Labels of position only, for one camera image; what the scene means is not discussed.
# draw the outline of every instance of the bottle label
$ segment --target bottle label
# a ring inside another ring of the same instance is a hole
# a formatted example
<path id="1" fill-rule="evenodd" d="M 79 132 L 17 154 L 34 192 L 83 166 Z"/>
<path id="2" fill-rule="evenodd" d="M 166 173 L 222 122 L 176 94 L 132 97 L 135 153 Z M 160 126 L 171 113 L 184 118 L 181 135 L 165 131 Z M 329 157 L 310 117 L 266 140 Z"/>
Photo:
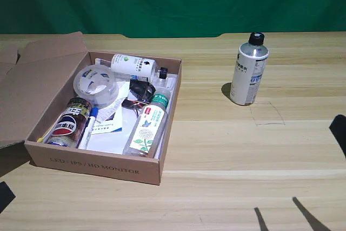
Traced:
<path id="1" fill-rule="evenodd" d="M 112 59 L 111 70 L 131 75 L 132 80 L 148 81 L 151 78 L 154 64 L 155 61 L 151 59 L 115 54 Z"/>
<path id="2" fill-rule="evenodd" d="M 235 103 L 248 105 L 255 101 L 267 57 L 256 59 L 238 53 L 230 92 L 230 98 Z"/>
<path id="3" fill-rule="evenodd" d="M 151 101 L 161 103 L 165 108 L 168 106 L 168 99 L 162 94 L 155 94 Z"/>
<path id="4" fill-rule="evenodd" d="M 148 153 L 164 116 L 164 110 L 156 105 L 147 105 L 143 109 L 130 147 Z"/>

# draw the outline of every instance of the open cardboard box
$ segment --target open cardboard box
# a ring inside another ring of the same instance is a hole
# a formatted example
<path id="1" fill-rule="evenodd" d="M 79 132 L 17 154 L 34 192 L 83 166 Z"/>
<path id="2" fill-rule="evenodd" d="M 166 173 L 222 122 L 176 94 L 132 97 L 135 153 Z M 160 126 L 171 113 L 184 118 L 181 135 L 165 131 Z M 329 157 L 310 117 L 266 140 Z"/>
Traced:
<path id="1" fill-rule="evenodd" d="M 169 73 L 177 74 L 158 159 L 36 142 L 69 99 L 75 97 L 72 84 L 75 75 L 94 64 L 95 58 L 110 61 L 113 55 L 113 52 L 88 51 L 80 32 L 29 43 L 16 65 L 14 48 L 1 53 L 6 71 L 1 71 L 0 82 L 0 148 L 24 141 L 34 164 L 39 167 L 159 185 L 181 81 L 181 60 L 140 56 L 154 59 L 160 67 L 167 67 Z"/>

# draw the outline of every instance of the pepsi can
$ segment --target pepsi can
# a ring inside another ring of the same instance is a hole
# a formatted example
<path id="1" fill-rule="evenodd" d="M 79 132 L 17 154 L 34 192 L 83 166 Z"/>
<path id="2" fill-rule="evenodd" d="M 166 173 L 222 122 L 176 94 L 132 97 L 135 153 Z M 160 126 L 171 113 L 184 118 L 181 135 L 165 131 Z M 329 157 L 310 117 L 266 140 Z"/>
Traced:
<path id="1" fill-rule="evenodd" d="M 77 148 L 90 112 L 89 101 L 80 97 L 70 99 L 46 143 Z"/>

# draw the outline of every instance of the black bottle cap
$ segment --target black bottle cap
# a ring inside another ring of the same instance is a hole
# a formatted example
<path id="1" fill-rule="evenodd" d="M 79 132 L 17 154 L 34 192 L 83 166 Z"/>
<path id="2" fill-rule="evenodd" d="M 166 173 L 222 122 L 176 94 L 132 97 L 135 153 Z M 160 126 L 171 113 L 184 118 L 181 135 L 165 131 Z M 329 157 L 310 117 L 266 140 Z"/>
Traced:
<path id="1" fill-rule="evenodd" d="M 168 69 L 167 68 L 161 67 L 158 72 L 159 72 L 159 76 L 158 76 L 159 78 L 162 78 L 164 80 L 167 78 L 167 73 L 168 73 Z"/>
<path id="2" fill-rule="evenodd" d="M 252 45 L 262 45 L 264 42 L 264 34 L 261 32 L 253 32 L 250 35 L 249 43 Z"/>

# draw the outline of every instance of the wooden table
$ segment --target wooden table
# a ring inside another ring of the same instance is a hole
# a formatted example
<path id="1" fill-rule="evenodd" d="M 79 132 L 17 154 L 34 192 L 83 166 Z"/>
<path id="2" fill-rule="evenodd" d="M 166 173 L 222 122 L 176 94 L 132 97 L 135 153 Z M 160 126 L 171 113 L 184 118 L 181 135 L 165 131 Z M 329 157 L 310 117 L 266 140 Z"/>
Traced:
<path id="1" fill-rule="evenodd" d="M 346 33 L 265 36 L 256 102 L 241 107 L 223 92 L 249 34 L 85 35 L 89 49 L 183 60 L 162 184 L 38 168 L 6 148 L 1 180 L 16 198 L 0 230 L 346 230 L 346 161 L 329 130 L 346 115 Z M 0 48 L 43 37 L 0 35 Z"/>

